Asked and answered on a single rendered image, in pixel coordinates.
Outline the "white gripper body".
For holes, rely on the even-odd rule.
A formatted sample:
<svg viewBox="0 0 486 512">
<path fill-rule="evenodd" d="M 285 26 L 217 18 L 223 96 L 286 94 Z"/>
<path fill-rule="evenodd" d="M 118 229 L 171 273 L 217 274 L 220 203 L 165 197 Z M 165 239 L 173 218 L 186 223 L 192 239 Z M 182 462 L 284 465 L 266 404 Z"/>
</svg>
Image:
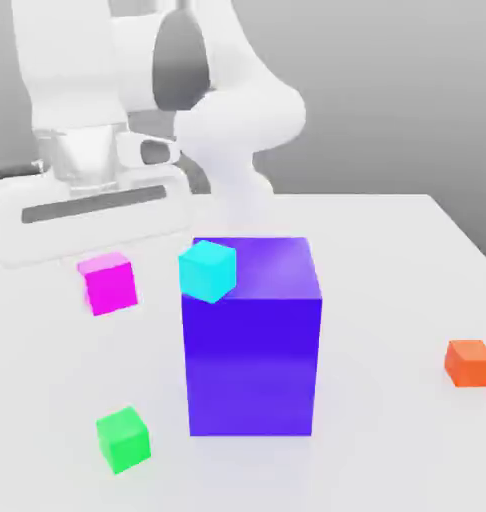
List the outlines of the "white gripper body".
<svg viewBox="0 0 486 512">
<path fill-rule="evenodd" d="M 39 263 L 189 227 L 191 192 L 181 169 L 146 166 L 119 179 L 119 189 L 83 197 L 52 172 L 0 180 L 0 265 Z"/>
</svg>

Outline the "small magenta cube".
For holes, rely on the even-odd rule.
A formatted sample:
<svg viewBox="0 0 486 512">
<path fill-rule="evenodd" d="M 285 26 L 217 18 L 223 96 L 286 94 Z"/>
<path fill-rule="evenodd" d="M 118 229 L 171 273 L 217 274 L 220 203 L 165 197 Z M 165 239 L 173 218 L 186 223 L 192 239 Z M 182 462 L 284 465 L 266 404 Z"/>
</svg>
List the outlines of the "small magenta cube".
<svg viewBox="0 0 486 512">
<path fill-rule="evenodd" d="M 85 300 L 94 316 L 138 303 L 131 261 L 120 252 L 99 255 L 76 266 L 84 280 Z"/>
</svg>

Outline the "small cyan cube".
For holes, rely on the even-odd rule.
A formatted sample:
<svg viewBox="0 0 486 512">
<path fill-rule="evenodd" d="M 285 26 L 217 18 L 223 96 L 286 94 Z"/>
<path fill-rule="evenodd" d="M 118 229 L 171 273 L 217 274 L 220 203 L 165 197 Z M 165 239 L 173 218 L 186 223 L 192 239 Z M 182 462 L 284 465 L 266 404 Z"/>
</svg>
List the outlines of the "small cyan cube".
<svg viewBox="0 0 486 512">
<path fill-rule="evenodd" d="M 236 250 L 208 240 L 179 256 L 181 292 L 214 304 L 236 287 Z"/>
</svg>

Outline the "small green cube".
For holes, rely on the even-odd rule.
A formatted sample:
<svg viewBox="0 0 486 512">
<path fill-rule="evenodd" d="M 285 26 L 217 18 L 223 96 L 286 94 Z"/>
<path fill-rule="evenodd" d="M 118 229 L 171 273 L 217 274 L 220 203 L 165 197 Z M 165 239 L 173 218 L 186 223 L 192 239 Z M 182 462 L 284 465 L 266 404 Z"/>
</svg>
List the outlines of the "small green cube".
<svg viewBox="0 0 486 512">
<path fill-rule="evenodd" d="M 114 474 L 151 457 L 148 428 L 132 406 L 98 419 L 96 432 L 100 451 Z"/>
</svg>

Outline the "small orange cube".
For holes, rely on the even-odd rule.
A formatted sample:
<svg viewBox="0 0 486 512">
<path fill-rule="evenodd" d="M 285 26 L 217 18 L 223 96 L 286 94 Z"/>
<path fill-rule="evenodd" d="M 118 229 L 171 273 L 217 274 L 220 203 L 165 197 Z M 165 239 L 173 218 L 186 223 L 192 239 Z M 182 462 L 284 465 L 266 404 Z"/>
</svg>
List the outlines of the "small orange cube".
<svg viewBox="0 0 486 512">
<path fill-rule="evenodd" d="M 486 387 L 486 345 L 482 340 L 450 340 L 444 368 L 456 387 Z"/>
</svg>

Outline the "large purple box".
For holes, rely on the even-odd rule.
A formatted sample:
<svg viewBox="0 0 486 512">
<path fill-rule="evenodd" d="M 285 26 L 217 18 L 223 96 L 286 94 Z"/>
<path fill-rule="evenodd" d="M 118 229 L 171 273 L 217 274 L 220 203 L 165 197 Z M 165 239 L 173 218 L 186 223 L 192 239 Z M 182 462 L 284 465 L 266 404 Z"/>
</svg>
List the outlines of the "large purple box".
<svg viewBox="0 0 486 512">
<path fill-rule="evenodd" d="M 193 436 L 308 436 L 322 293 L 303 237 L 212 237 L 236 252 L 236 286 L 181 297 Z"/>
</svg>

